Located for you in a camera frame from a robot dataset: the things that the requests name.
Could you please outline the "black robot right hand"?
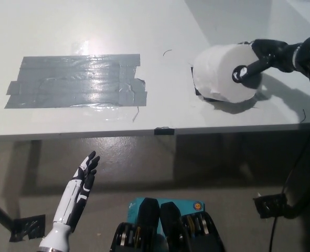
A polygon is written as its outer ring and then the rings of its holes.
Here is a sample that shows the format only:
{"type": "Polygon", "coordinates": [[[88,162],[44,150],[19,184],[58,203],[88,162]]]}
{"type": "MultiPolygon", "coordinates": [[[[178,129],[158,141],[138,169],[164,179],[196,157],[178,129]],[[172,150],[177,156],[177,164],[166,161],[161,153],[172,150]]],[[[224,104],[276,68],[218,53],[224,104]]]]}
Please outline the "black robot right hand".
{"type": "Polygon", "coordinates": [[[237,66],[232,72],[234,82],[241,83],[269,68],[281,72],[298,71],[310,81],[310,37],[302,43],[291,45],[272,39],[256,39],[249,45],[258,60],[237,66]]]}

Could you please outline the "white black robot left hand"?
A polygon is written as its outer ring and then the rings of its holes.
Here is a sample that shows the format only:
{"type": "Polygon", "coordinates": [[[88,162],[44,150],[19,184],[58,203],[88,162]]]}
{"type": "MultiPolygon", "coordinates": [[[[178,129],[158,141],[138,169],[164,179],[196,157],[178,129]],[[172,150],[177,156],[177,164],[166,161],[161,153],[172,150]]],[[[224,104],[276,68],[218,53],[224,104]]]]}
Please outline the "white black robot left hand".
{"type": "Polygon", "coordinates": [[[68,182],[54,216],[54,222],[70,226],[74,232],[94,184],[100,157],[92,151],[68,182]]]}

